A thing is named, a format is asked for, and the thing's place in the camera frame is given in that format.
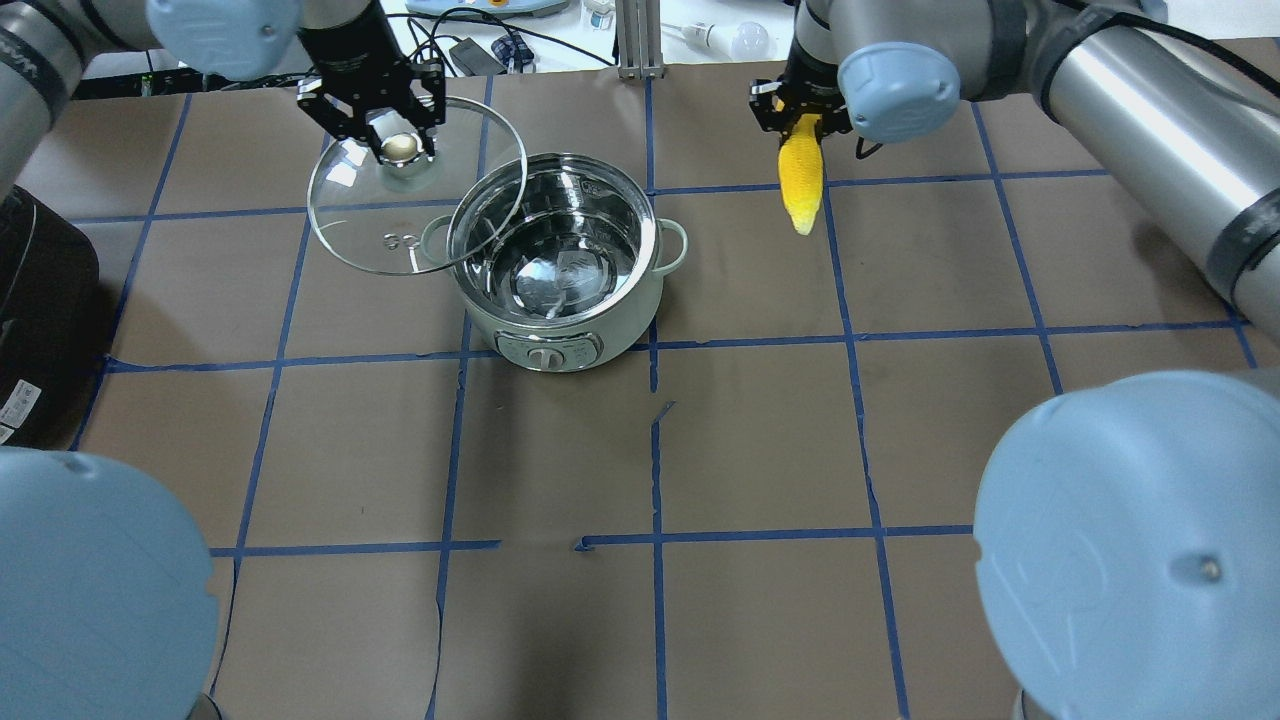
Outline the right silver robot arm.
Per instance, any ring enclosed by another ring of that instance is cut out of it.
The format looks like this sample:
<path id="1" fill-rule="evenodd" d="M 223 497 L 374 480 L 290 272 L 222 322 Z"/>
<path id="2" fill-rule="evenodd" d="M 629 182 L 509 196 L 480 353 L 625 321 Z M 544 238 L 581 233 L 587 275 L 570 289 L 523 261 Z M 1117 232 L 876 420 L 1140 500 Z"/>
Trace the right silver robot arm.
<path id="1" fill-rule="evenodd" d="M 1277 361 L 1027 99 L 837 184 L 666 195 L 655 350 L 470 363 L 448 719 L 1006 719 L 972 534 L 1000 436 L 1125 375 Z"/>

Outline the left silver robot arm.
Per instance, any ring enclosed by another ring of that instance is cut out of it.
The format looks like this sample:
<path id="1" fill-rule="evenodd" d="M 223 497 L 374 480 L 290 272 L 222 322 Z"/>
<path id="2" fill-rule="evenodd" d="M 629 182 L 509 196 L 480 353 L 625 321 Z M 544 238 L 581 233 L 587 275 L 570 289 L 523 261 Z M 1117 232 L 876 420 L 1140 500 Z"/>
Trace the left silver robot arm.
<path id="1" fill-rule="evenodd" d="M 303 111 L 387 167 L 419 168 L 445 123 L 439 61 L 412 61 L 378 1 L 5 1 L 3 190 L 100 54 L 163 47 L 228 79 L 300 41 Z M 209 547 L 182 502 L 108 457 L 3 445 L 3 716 L 214 719 Z"/>

